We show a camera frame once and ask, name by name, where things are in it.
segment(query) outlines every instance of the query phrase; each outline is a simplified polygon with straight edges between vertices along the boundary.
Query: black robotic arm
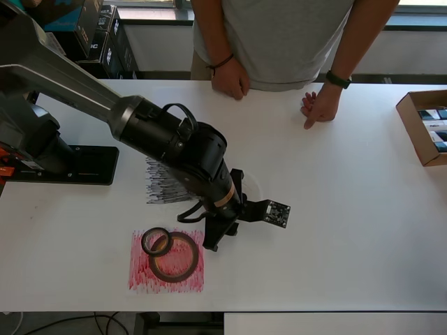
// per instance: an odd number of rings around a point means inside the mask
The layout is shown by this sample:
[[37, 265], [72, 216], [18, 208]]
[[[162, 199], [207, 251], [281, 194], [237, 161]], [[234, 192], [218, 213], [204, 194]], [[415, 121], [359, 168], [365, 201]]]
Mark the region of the black robotic arm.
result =
[[[179, 104], [163, 108], [141, 96], [122, 97], [47, 45], [44, 31], [25, 13], [0, 0], [0, 146], [20, 152], [38, 168], [63, 173], [72, 149], [59, 138], [59, 124], [46, 111], [25, 101], [39, 91], [106, 122], [113, 137], [163, 162], [206, 209], [204, 247], [217, 250], [224, 234], [235, 235], [237, 219], [266, 221], [285, 228], [289, 207], [250, 202], [242, 193], [242, 171], [228, 171], [225, 137], [197, 122]], [[173, 105], [186, 118], [168, 113]], [[180, 221], [187, 221], [184, 216]]]

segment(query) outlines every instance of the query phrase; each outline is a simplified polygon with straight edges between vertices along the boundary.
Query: black box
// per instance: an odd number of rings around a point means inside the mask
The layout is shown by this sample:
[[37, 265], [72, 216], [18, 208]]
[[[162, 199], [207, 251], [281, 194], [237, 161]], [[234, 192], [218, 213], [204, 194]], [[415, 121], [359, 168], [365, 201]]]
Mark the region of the black box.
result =
[[119, 60], [123, 65], [125, 77], [131, 79], [133, 72], [138, 71], [138, 65], [133, 56], [132, 48], [127, 39], [124, 26], [119, 19], [119, 13], [116, 6], [104, 5], [101, 8], [96, 30], [107, 31], [110, 34], [115, 49], [118, 52]]
[[105, 31], [95, 33], [89, 57], [76, 64], [98, 79], [119, 79], [124, 72], [112, 39]]
[[103, 0], [42, 0], [26, 11], [45, 32], [54, 34], [69, 59], [79, 61], [89, 54], [102, 4]]

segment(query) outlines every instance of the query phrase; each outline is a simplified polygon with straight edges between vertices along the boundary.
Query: tape roll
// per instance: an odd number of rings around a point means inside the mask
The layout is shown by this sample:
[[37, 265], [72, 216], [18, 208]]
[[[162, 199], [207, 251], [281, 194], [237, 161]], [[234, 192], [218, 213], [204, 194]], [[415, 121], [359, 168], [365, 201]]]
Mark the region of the tape roll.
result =
[[[160, 258], [151, 257], [149, 259], [149, 268], [152, 270], [152, 273], [154, 273], [155, 277], [158, 279], [165, 281], [166, 283], [179, 283], [180, 281], [184, 281], [188, 279], [196, 270], [196, 267], [198, 265], [198, 247], [195, 241], [187, 234], [184, 234], [183, 232], [171, 232], [170, 236], [173, 240], [181, 240], [189, 245], [192, 252], [192, 260], [191, 264], [180, 274], [172, 275], [172, 274], [166, 274], [164, 273], [158, 264], [159, 261], [161, 261]], [[163, 243], [166, 242], [165, 236], [160, 236], [152, 245], [151, 252], [157, 252], [158, 248], [163, 248]]]
[[[160, 241], [160, 242], [157, 244], [157, 248], [154, 249], [155, 243], [152, 246], [150, 246], [150, 239], [153, 236], [156, 236], [159, 234], [161, 234], [161, 236], [156, 241]], [[149, 229], [141, 237], [141, 248], [143, 249], [143, 251], [146, 254], [151, 256], [150, 259], [156, 258], [156, 257], [161, 257], [161, 256], [167, 254], [169, 252], [169, 250], [172, 248], [172, 246], [173, 246], [173, 238], [172, 238], [171, 234], [169, 233], [169, 231], [167, 231], [164, 228]]]

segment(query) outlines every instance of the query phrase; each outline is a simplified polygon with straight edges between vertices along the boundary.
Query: white table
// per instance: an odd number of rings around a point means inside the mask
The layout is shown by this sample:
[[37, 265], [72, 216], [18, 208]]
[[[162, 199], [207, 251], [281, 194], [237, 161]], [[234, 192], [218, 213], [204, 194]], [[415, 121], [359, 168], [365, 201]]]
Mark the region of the white table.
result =
[[146, 204], [145, 157], [106, 124], [43, 96], [67, 143], [115, 145], [120, 157], [112, 186], [7, 183], [0, 311], [447, 309], [447, 166], [420, 164], [395, 110], [408, 91], [445, 87], [353, 85], [334, 122], [304, 131], [304, 91], [250, 91], [235, 102], [206, 82], [107, 83], [183, 103], [218, 128], [229, 168], [292, 206], [288, 227], [241, 224], [217, 253], [206, 251], [200, 294], [129, 296], [132, 231], [179, 226], [191, 204]]

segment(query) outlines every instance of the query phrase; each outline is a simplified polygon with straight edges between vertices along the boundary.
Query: person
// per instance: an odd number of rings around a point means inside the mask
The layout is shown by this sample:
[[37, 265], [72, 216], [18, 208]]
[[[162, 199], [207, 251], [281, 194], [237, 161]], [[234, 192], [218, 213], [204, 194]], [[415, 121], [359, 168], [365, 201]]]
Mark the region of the person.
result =
[[341, 40], [318, 94], [306, 93], [305, 129], [331, 121], [342, 87], [399, 0], [191, 0], [195, 14], [192, 80], [236, 100], [249, 89], [302, 89]]

